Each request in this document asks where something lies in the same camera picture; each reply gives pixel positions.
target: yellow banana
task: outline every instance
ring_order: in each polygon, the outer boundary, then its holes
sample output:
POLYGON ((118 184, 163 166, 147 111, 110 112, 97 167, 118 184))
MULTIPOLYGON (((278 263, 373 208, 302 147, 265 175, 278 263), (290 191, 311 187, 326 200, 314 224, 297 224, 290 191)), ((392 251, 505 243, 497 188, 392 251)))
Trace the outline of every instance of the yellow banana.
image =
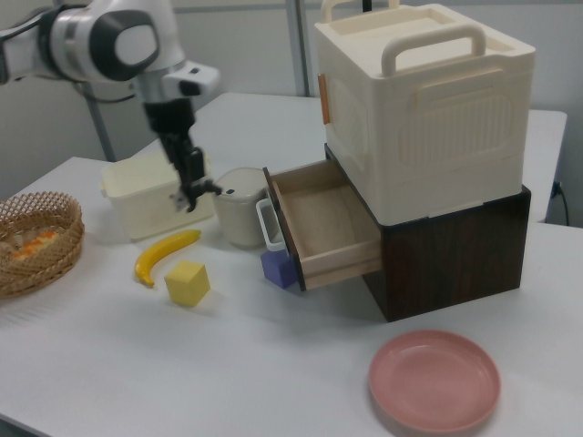
POLYGON ((189 229, 177 232, 154 243, 136 259, 136 276, 145 285, 153 287, 154 281, 149 276, 149 273, 154 265, 170 253, 194 243, 199 237, 199 230, 189 229))

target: wicker basket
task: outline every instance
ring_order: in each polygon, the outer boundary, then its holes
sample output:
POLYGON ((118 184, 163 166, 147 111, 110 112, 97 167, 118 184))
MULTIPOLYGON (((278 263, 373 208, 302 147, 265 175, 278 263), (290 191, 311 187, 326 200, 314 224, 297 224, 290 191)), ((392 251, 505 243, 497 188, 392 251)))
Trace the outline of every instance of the wicker basket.
POLYGON ((31 193, 0 203, 0 299, 38 290, 71 270, 83 235, 81 207, 67 194, 31 193), (58 234, 50 244, 25 258, 16 256, 48 231, 58 234))

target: pink plate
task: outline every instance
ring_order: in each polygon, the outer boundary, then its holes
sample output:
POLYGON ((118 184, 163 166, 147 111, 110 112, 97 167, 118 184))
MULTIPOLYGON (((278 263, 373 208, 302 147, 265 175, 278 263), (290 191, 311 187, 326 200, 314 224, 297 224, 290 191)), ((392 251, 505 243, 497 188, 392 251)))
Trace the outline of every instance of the pink plate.
POLYGON ((423 432, 457 432, 496 406, 500 375, 475 343, 440 330, 419 330, 386 343, 369 370, 374 399, 393 419, 423 432))

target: open drawer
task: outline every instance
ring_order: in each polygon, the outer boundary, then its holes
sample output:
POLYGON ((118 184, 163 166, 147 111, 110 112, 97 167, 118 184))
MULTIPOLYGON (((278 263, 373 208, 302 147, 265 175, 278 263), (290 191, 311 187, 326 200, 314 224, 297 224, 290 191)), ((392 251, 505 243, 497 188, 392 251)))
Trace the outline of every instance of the open drawer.
POLYGON ((381 270, 381 231, 331 160, 265 176, 302 290, 381 270))

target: white box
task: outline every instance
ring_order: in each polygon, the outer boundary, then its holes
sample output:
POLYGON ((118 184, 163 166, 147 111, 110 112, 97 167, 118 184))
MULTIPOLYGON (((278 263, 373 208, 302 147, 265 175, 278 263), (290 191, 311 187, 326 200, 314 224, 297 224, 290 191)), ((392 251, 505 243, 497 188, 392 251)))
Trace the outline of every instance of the white box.
MULTIPOLYGON (((209 162, 205 161, 207 174, 209 162)), ((214 213, 210 193, 197 199, 192 212, 177 211, 170 196, 179 175, 163 151, 137 155, 101 170, 101 193, 117 212, 124 233, 133 240, 206 219, 214 213)))
POLYGON ((344 2, 316 25, 326 136, 379 224, 519 193, 535 49, 441 5, 332 21, 344 2))

